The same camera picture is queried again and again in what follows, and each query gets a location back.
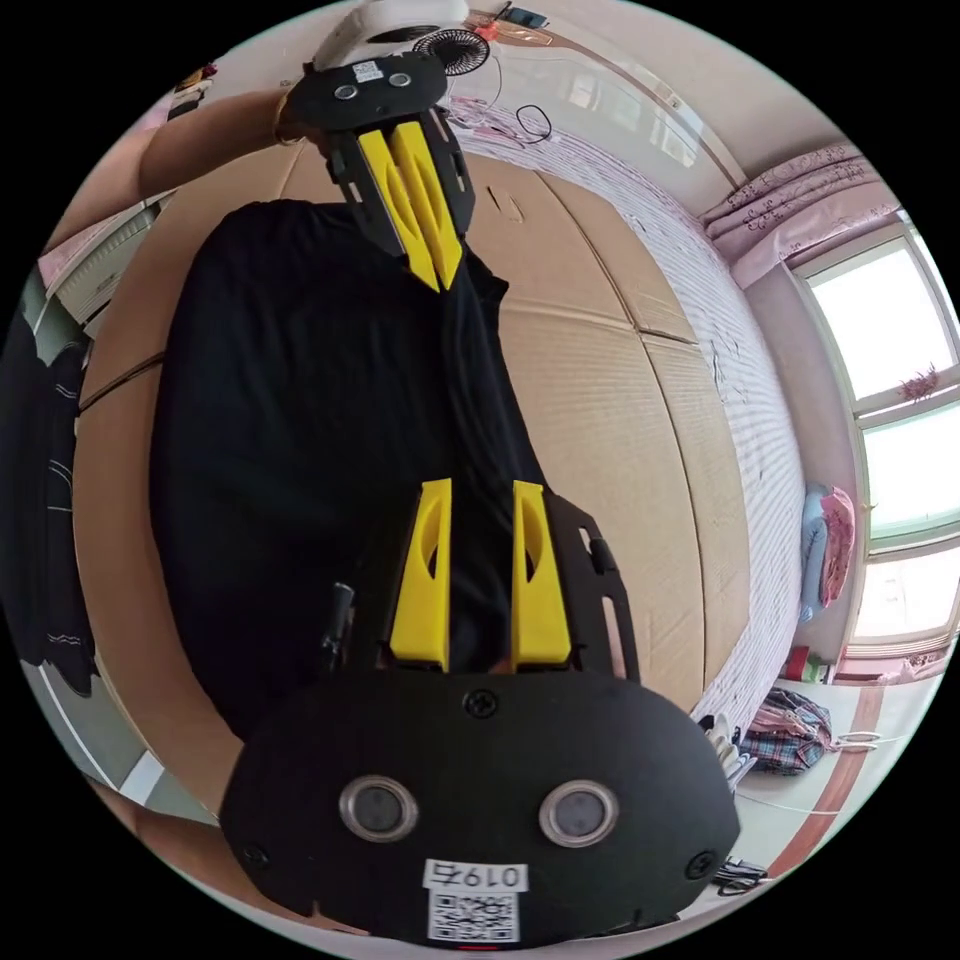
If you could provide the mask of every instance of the person's arm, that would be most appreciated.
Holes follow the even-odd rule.
[[[100,799],[117,819],[133,833],[152,853],[171,867],[192,877],[199,883],[256,907],[275,916],[298,923],[339,930],[343,933],[364,934],[345,924],[328,920],[319,914],[301,917],[268,900],[250,882],[237,863],[227,841],[217,827],[196,820],[171,817],[147,810],[114,790],[87,778]]]
[[[163,126],[122,137],[84,180],[43,253],[142,200],[274,146],[278,138],[310,135],[292,128],[282,115],[278,124],[286,92],[262,90],[226,97]]]

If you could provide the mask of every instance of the curtain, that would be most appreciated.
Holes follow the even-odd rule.
[[[777,264],[899,210],[873,165],[850,143],[781,163],[701,217],[707,236],[746,289]]]

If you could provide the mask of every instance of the fan guard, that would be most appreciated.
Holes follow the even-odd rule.
[[[490,56],[490,44],[472,30],[438,30],[421,37],[414,45],[417,53],[432,53],[443,64],[448,77],[462,77],[482,67]]]

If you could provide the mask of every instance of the qr code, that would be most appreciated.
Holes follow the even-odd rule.
[[[430,891],[431,940],[448,943],[517,943],[517,895]]]
[[[357,83],[366,83],[368,80],[379,80],[383,76],[380,68],[372,60],[355,63],[353,65],[353,75],[357,78]]]

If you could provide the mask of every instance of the white label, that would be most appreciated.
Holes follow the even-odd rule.
[[[447,943],[519,943],[517,895],[431,890],[427,937]]]
[[[381,80],[383,78],[380,68],[372,60],[355,63],[353,65],[353,75],[357,78],[357,83],[366,83],[368,80]]]
[[[428,860],[423,885],[441,893],[526,893],[527,865]]]

